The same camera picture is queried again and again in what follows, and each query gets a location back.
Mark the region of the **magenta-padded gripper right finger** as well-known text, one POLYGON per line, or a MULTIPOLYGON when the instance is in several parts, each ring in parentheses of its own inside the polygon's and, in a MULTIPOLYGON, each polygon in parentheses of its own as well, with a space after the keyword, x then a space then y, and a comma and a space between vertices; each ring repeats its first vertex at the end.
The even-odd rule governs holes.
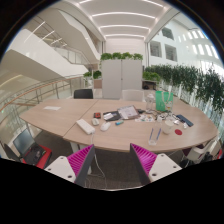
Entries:
POLYGON ((181 167, 166 154, 155 154, 131 143, 130 154, 143 186, 181 170, 181 167))

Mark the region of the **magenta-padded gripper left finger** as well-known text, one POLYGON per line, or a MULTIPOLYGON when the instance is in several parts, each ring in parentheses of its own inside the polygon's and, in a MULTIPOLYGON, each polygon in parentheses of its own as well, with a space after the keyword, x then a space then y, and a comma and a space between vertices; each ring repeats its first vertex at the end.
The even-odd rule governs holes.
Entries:
POLYGON ((45 170, 83 187, 94 155, 95 147, 89 145, 68 157, 59 156, 45 170))

